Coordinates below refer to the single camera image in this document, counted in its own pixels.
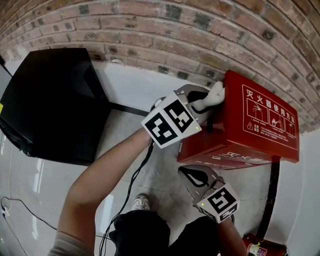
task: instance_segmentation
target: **fire extinguisher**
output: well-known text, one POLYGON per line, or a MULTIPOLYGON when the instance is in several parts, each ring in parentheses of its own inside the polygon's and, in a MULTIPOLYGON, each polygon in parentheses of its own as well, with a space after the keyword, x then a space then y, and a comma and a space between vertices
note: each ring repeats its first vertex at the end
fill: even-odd
POLYGON ((253 234, 242 238, 249 256, 288 256, 287 247, 268 240, 260 239, 253 234))

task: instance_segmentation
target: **concrete floor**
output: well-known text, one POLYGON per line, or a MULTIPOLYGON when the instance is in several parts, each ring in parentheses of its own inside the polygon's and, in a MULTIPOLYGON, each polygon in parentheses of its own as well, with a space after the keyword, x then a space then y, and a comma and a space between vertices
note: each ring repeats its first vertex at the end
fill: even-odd
MULTIPOLYGON (((140 128, 142 120, 142 116, 113 110, 105 125, 97 157, 140 128)), ((1 138, 1 196, 10 196, 10 185, 13 198, 23 200, 31 211, 56 227, 68 189, 86 167, 27 157, 13 147, 4 135, 1 138)), ((154 147, 149 162, 141 170, 132 187, 129 202, 124 209, 124 212, 130 210, 131 201, 137 194, 147 193, 150 196, 151 208, 157 211, 171 228, 171 243, 186 224, 202 216, 192 207, 192 197, 178 175, 178 148, 178 143, 165 149, 154 147)), ((116 188, 99 206, 95 217, 98 235, 105 232, 109 221, 120 210, 127 195, 131 175, 145 155, 146 152, 136 159, 116 188)), ((271 165, 263 165, 219 172, 241 199, 240 208, 235 213, 235 226, 241 235, 255 232, 260 224, 267 200, 270 171, 271 165)), ((18 201, 12 203, 7 220, 28 256, 43 256, 48 253, 53 245, 55 230, 37 220, 18 201)), ((23 255, 23 251, 14 248, 17 246, 13 242, 15 238, 3 218, 0 218, 0 238, 0 252, 8 250, 11 255, 23 255)), ((96 255, 99 255, 100 241, 101 238, 97 237, 96 255)), ((109 240, 106 249, 108 256, 114 255, 115 246, 109 240)))

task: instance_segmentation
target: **skin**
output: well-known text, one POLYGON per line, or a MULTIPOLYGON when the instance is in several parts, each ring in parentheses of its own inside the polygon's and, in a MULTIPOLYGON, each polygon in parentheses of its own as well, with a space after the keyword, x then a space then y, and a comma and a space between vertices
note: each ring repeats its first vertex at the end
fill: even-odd
MULTIPOLYGON (((80 240, 94 253, 98 206, 150 143, 149 134, 141 128, 94 161, 69 189, 57 231, 80 240)), ((248 255, 231 219, 218 225, 218 234, 222 256, 248 255)))

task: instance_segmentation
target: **white shoe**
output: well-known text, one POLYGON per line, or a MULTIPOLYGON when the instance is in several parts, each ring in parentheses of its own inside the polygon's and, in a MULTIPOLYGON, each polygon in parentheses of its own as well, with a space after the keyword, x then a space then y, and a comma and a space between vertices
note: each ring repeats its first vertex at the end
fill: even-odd
POLYGON ((135 210, 150 211, 149 200, 145 195, 139 194, 133 200, 131 211, 135 211, 135 210))

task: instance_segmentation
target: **white glove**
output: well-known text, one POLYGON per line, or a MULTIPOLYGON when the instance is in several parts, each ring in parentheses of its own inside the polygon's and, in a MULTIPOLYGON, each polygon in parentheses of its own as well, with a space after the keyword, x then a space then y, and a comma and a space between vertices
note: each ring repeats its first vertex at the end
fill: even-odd
POLYGON ((198 99, 192 102, 190 105, 193 106, 197 111, 202 111, 207 107, 215 106, 222 103, 225 100, 225 88, 221 81, 214 84, 208 95, 204 99, 198 99))

